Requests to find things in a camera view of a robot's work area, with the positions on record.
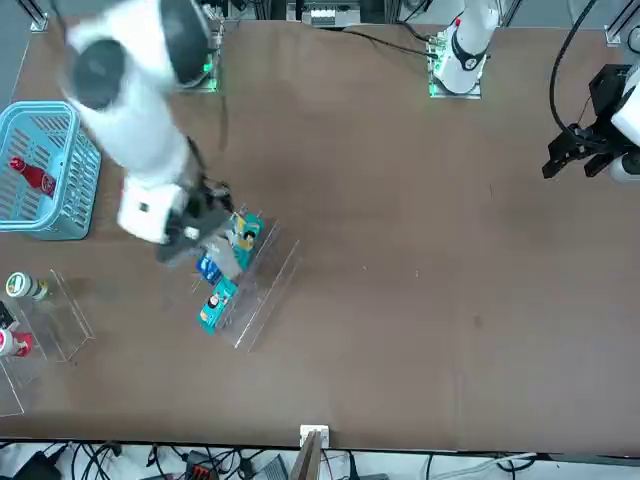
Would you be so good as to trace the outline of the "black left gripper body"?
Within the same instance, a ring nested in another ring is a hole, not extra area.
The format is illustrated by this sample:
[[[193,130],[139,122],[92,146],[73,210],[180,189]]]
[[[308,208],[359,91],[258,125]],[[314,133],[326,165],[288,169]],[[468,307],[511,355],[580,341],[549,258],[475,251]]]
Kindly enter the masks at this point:
[[[592,131],[634,130],[634,66],[606,64],[589,83],[595,121]]]

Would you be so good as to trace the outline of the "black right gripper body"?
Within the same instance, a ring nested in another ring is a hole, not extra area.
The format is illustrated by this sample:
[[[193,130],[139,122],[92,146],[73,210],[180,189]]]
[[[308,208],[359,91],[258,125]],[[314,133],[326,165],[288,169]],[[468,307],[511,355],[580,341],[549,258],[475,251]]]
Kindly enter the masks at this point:
[[[228,187],[192,189],[184,210],[169,216],[166,227],[169,240],[157,248],[157,260],[165,265],[177,264],[188,254],[203,250],[215,234],[227,227],[232,213]]]

